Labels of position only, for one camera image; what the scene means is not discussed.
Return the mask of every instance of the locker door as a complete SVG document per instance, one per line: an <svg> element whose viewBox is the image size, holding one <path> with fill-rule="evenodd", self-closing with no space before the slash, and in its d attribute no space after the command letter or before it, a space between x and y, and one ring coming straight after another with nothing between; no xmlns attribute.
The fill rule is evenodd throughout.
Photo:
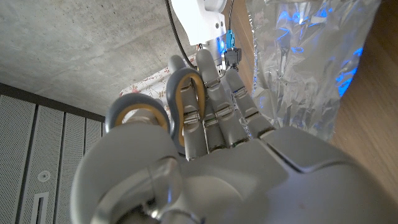
<svg viewBox="0 0 398 224"><path fill-rule="evenodd" d="M66 115L58 185L55 223L69 224L70 191L77 166L83 158L85 119L73 114Z"/></svg>
<svg viewBox="0 0 398 224"><path fill-rule="evenodd" d="M15 223L35 105L0 96L0 222Z"/></svg>
<svg viewBox="0 0 398 224"><path fill-rule="evenodd" d="M86 120L85 153L87 153L101 139L101 126L102 124L99 121L93 121L92 119Z"/></svg>
<svg viewBox="0 0 398 224"><path fill-rule="evenodd" d="M19 223L53 223L64 112L39 106Z"/></svg>

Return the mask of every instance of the transparent plastic bag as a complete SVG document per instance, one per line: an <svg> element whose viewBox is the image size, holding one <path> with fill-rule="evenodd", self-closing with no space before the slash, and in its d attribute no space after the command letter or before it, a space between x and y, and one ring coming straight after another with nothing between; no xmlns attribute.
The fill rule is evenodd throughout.
<svg viewBox="0 0 398 224"><path fill-rule="evenodd" d="M246 0L253 100L276 127L329 140L380 0Z"/></svg>

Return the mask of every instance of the wooden surface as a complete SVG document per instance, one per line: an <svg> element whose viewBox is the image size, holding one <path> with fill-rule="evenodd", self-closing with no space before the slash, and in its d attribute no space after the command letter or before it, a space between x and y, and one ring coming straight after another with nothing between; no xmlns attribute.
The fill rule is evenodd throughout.
<svg viewBox="0 0 398 224"><path fill-rule="evenodd" d="M228 24L228 1L224 14ZM331 143L357 159L398 202L398 1L383 1L357 74L341 99ZM235 0L232 28L243 49L239 74L252 87L254 47L244 0Z"/></svg>

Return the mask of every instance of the wire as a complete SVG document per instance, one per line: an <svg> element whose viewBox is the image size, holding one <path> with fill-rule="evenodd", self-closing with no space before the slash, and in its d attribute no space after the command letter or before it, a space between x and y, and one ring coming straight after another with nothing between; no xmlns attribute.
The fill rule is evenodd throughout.
<svg viewBox="0 0 398 224"><path fill-rule="evenodd" d="M182 48L182 44L181 44L180 38L178 37L177 30L175 29L175 25L174 25L174 21L173 21L173 15L172 15L172 10L170 9L169 0L165 0L165 3L166 3L166 8L167 8L167 14L169 15L170 25L172 26L174 37L175 37L175 40L177 41L178 47L180 48L181 54L182 54L182 56L184 57L185 61L189 64L189 66L191 68L197 69L197 67L192 65L191 61L189 61L189 59L188 59L188 57L187 57L187 55L186 55L186 53L184 51L184 48Z"/></svg>
<svg viewBox="0 0 398 224"><path fill-rule="evenodd" d="M229 20L228 20L228 29L231 29L231 16L232 16L232 7L234 6L234 0L231 0L231 7L229 9Z"/></svg>

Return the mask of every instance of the concrete wall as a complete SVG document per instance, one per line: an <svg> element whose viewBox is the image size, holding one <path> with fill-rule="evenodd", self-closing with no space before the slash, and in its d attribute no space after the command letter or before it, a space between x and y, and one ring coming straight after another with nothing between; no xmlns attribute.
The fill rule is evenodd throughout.
<svg viewBox="0 0 398 224"><path fill-rule="evenodd" d="M90 112L104 115L120 90L173 54L163 0L0 1L0 82Z"/></svg>

